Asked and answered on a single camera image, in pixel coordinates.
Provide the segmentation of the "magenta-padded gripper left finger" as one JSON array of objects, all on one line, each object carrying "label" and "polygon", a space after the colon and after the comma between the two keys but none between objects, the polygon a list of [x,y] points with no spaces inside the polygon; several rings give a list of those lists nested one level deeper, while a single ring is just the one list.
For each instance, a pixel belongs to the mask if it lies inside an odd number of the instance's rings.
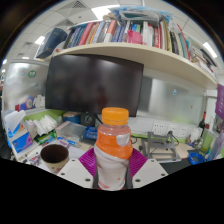
[{"label": "magenta-padded gripper left finger", "polygon": [[91,148],[80,158],[71,158],[58,173],[58,176],[78,186],[92,189],[97,174],[94,149]]}]

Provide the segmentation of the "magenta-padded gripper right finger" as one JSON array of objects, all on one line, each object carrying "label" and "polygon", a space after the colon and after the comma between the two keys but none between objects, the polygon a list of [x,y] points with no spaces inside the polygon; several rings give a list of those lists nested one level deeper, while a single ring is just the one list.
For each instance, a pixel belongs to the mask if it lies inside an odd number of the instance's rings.
[{"label": "magenta-padded gripper right finger", "polygon": [[168,173],[156,159],[147,159],[134,149],[129,159],[128,188],[136,189],[166,177]]}]

